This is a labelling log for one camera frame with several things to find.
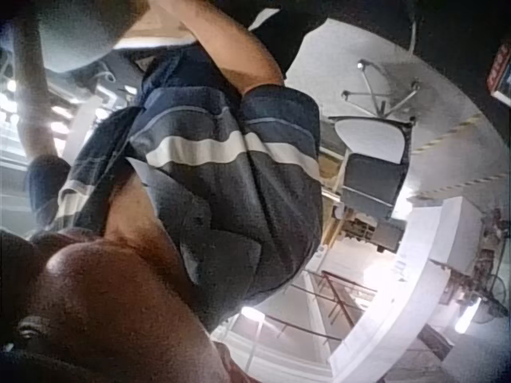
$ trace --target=white column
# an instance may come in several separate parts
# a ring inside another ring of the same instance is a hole
[[[469,217],[466,209],[458,208],[454,209],[458,219],[450,220],[446,226],[442,224],[444,209],[452,213],[453,201],[448,200],[444,205],[415,208],[410,214],[394,265],[394,277],[380,289],[369,309],[331,356],[333,382],[377,381],[403,355],[428,321],[450,276],[448,271],[429,261],[442,258],[432,251],[451,252],[451,248],[438,249],[435,243],[445,243],[449,237],[451,243],[456,243],[458,235],[469,234],[465,225],[472,225],[473,219],[480,222],[481,218],[476,211]],[[475,231],[472,235],[477,237],[480,226],[472,230]],[[477,249],[464,247],[464,250],[475,254]]]

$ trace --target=wire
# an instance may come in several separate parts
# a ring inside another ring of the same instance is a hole
[[[415,45],[417,44],[417,20],[412,23],[412,31],[410,34],[410,47],[408,48],[409,54],[414,54]]]

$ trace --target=metal bar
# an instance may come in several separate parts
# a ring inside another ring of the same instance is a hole
[[[255,334],[254,345],[252,346],[252,350],[250,351],[250,356],[247,360],[247,365],[245,366],[245,373],[248,373],[250,369],[250,364],[252,363],[252,359],[254,358],[255,351],[257,349],[257,345],[259,343],[259,336],[261,335],[261,330],[263,329],[264,321],[259,322],[259,326],[257,327],[257,334]]]
[[[337,319],[337,317],[339,316],[339,314],[341,314],[341,310],[339,310],[339,311],[337,312],[337,314],[336,314],[336,315],[334,315],[334,317],[330,320],[330,324],[331,324],[331,325],[333,325],[333,324],[334,324],[335,319]]]
[[[334,300],[334,299],[332,299],[332,298],[329,298],[329,297],[327,297],[327,296],[325,296],[325,295],[316,294],[314,291],[309,291],[309,290],[307,290],[307,289],[304,289],[303,287],[296,286],[296,285],[294,285],[294,284],[291,284],[290,286],[294,287],[294,288],[295,288],[295,289],[297,289],[297,290],[304,291],[304,292],[306,292],[306,293],[308,293],[308,294],[315,295],[316,297],[320,297],[320,298],[326,299],[327,301],[335,302],[335,300]]]
[[[410,101],[418,92],[418,89],[412,90],[410,93],[408,93],[408,96],[403,98],[401,101],[399,101],[396,105],[394,105],[392,108],[387,110],[387,112],[382,116],[383,118],[387,118],[392,113],[398,111],[404,104],[406,104],[408,101]]]
[[[336,303],[335,303],[334,308],[333,308],[333,309],[330,311],[330,313],[328,314],[328,317],[331,317],[331,316],[332,316],[332,314],[334,313],[334,311],[335,311],[335,309],[337,308],[337,306],[338,306],[338,305],[339,305],[339,303],[338,303],[338,302],[336,302]]]
[[[330,278],[338,279],[338,280],[340,280],[340,281],[344,281],[344,282],[346,282],[346,283],[350,283],[351,285],[355,285],[355,286],[361,287],[361,288],[363,288],[363,289],[369,290],[369,291],[371,291],[371,292],[373,292],[373,293],[375,293],[375,294],[376,294],[376,293],[378,293],[378,291],[377,291],[377,290],[375,290],[375,289],[371,289],[370,287],[367,287],[367,286],[361,285],[360,283],[357,283],[357,282],[351,281],[350,279],[347,279],[347,278],[341,277],[341,276],[339,276],[339,275],[337,275],[337,274],[331,273],[330,271],[322,271],[321,273],[323,274],[323,277],[326,275],[326,276],[328,276],[328,277],[330,277]]]
[[[360,105],[355,104],[354,102],[351,102],[351,101],[349,101],[349,100],[345,100],[344,102],[346,102],[347,104],[349,104],[349,105],[353,106],[355,109],[358,109],[360,112],[365,113],[365,114],[367,114],[367,115],[369,115],[369,116],[371,116],[371,117],[379,117],[378,115],[376,115],[376,114],[372,113],[371,111],[369,111],[369,110],[367,110],[367,109],[363,108],[363,107],[362,107],[362,106],[360,106]]]
[[[344,160],[344,156],[343,155],[340,155],[340,154],[338,154],[338,153],[336,153],[334,151],[331,151],[330,149],[324,148],[323,146],[319,147],[319,151],[321,153],[326,154],[327,156],[335,158],[336,160],[339,160],[339,161]]]
[[[373,101],[374,110],[378,114],[377,116],[381,117],[380,113],[379,113],[378,101],[376,100],[376,96],[374,95],[374,91],[373,91],[373,89],[370,86],[369,79],[367,78],[367,75],[366,75],[366,70],[362,69],[361,72],[362,72],[362,77],[364,79],[364,82],[366,83],[367,90],[369,90],[370,98]]]
[[[280,338],[280,335],[282,335],[284,333],[284,331],[286,330],[287,328],[287,325],[284,325],[284,327],[281,329],[281,331],[277,334],[277,339]]]
[[[385,206],[388,206],[388,207],[393,207],[394,205],[392,203],[388,203],[388,202],[385,202],[384,200],[382,199],[379,199],[379,198],[376,198],[376,197],[373,197],[372,195],[369,195],[369,194],[366,194],[366,193],[363,193],[359,190],[356,190],[356,189],[353,189],[353,188],[349,188],[348,186],[344,186],[343,185],[343,189],[346,189],[346,190],[349,190],[350,192],[353,192],[353,193],[357,193],[357,194],[360,194],[364,197],[367,197],[369,199],[372,199],[373,201],[376,201],[376,202],[380,202],[381,204],[385,205]]]
[[[278,318],[272,317],[271,315],[266,315],[266,318],[271,319],[274,322],[278,322],[281,325],[287,325],[289,327],[292,327],[293,329],[301,330],[304,333],[308,333],[308,334],[312,334],[312,335],[317,335],[318,337],[332,339],[334,341],[339,341],[339,342],[343,341],[341,338],[332,337],[331,335],[316,333],[315,331],[312,331],[312,330],[309,330],[309,329],[304,329],[303,327],[300,327],[300,326],[297,326],[297,325],[293,325],[292,323],[283,321],[282,319],[278,319]]]
[[[344,315],[346,316],[346,320],[347,320],[348,324],[350,325],[351,328],[355,327],[355,323],[353,322],[353,319],[351,319],[350,314],[348,313],[346,307],[344,306],[343,300],[339,297],[339,294],[337,294],[337,291],[335,290],[334,285],[332,284],[331,280],[326,275],[325,275],[325,277],[327,278],[328,285],[330,286],[330,288],[332,289],[332,292],[334,293],[335,299],[338,300],[338,304],[341,307],[341,310],[343,311]]]
[[[222,338],[220,339],[220,342],[224,342],[225,339],[227,339],[227,336],[229,335],[229,332],[232,330],[232,327],[236,324],[236,321],[240,317],[239,314],[236,314],[234,317],[230,319],[230,322],[225,326],[224,334],[222,335]]]
[[[326,188],[321,188],[321,195],[323,197],[327,197],[328,199],[331,199],[332,201],[336,202],[336,203],[339,203],[341,202],[341,196],[338,195],[338,194],[335,194],[334,192],[326,189]]]

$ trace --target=fluorescent light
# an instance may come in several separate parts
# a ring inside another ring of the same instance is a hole
[[[65,141],[61,140],[60,138],[54,138],[53,142],[55,143],[55,148],[57,149],[59,156],[61,156],[64,152]]]
[[[18,104],[16,104],[16,101],[9,100],[5,94],[0,93],[0,108],[9,113],[16,113],[18,111]]]
[[[7,90],[9,90],[12,93],[16,92],[16,81],[8,80],[7,81]]]
[[[454,329],[459,334],[464,334],[469,328],[470,323],[472,322],[473,316],[477,313],[477,309],[481,304],[481,298],[477,298],[477,301],[472,305],[468,306],[465,309],[463,315],[458,319]]]
[[[256,322],[263,322],[266,318],[266,315],[261,313],[259,310],[254,309],[253,307],[247,307],[245,306],[243,309],[241,309],[241,314],[244,317],[247,317],[248,319],[251,319],[252,321]]]
[[[18,126],[19,116],[17,114],[13,114],[10,117],[9,122],[10,122],[11,125],[13,125],[13,127],[16,128]]]
[[[103,108],[98,108],[96,109],[96,117],[98,120],[104,120],[105,118],[107,118],[108,116],[110,115],[110,113],[108,113],[106,110],[104,110]]]
[[[51,130],[53,130],[56,133],[69,134],[69,128],[62,122],[58,122],[58,121],[52,122],[50,124],[50,127],[51,127]]]
[[[73,115],[66,108],[62,108],[61,106],[54,106],[51,110],[53,110],[56,114],[60,114],[61,116],[71,120]]]
[[[137,94],[137,88],[135,88],[133,86],[125,85],[125,89],[126,89],[126,92],[128,92],[134,96]]]

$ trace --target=person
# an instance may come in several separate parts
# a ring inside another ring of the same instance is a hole
[[[29,81],[37,29],[15,22],[18,128],[44,230],[2,233],[6,374],[28,354],[49,381],[55,370],[253,381],[209,333],[290,282],[319,245],[319,110],[283,73],[321,21],[282,12],[251,34],[209,2],[165,7],[198,44],[156,57],[136,104],[96,128],[73,166],[44,124],[44,81]]]

